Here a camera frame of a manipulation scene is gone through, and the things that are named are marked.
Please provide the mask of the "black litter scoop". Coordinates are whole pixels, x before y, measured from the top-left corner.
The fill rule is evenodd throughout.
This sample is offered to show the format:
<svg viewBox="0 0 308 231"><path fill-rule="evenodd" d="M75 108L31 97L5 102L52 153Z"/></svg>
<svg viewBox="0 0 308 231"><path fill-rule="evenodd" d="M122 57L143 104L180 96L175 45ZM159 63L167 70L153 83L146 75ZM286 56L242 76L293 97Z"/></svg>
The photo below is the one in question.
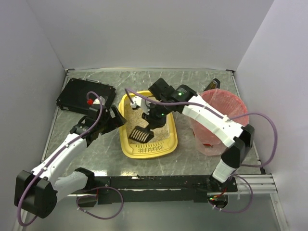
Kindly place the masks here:
<svg viewBox="0 0 308 231"><path fill-rule="evenodd" d="M150 130L149 126L145 128L135 126L128 138L138 143L148 143L153 137L154 132Z"/></svg>

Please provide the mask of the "yellow litter box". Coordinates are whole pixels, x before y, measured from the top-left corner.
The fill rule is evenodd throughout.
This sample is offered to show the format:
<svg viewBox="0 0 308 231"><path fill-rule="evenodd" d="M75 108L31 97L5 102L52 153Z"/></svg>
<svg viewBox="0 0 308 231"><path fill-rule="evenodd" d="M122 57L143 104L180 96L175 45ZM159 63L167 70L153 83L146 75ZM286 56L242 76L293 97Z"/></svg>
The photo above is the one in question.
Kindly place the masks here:
<svg viewBox="0 0 308 231"><path fill-rule="evenodd" d="M118 105L118 109L121 115L124 117L124 106L130 104L130 100L127 95L124 95ZM123 153L134 159L148 159L156 158L173 152L178 145L178 137L176 132L176 126L174 117L172 114L167 115L167 122L169 128L169 138L152 143L138 143L128 138L126 132L126 124L121 126L120 132L120 143Z"/></svg>

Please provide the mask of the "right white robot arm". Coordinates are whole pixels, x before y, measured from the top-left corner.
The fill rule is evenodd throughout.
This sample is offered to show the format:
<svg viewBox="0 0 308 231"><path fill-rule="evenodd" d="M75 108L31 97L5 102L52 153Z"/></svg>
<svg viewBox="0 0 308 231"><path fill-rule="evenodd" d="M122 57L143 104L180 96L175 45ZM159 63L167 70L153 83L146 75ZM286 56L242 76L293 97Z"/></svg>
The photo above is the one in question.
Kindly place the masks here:
<svg viewBox="0 0 308 231"><path fill-rule="evenodd" d="M225 146L220 161L211 174L215 182L225 183L241 166L252 148L255 129L219 112L187 85L174 88L159 78L149 91L153 99L137 94L131 103L131 107L140 107L143 110L142 118L149 123L142 128L144 136L141 142L147 143L152 139L153 129L163 126L168 114L178 112L185 115L207 129Z"/></svg>

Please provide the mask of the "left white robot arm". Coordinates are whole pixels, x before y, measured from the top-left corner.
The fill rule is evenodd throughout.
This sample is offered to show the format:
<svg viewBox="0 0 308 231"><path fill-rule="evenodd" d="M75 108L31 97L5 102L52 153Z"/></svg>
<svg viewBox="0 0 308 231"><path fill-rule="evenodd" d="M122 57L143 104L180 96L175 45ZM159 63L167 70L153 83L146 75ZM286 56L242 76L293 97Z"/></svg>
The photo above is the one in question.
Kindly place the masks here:
<svg viewBox="0 0 308 231"><path fill-rule="evenodd" d="M88 114L72 127L64 142L47 159L30 172L23 170L18 174L14 195L18 212L25 210L46 218L69 194L79 190L91 191L95 185L92 171L79 167L67 177L61 175L99 135L109 133L125 122L115 105L109 109L99 104L92 105Z"/></svg>

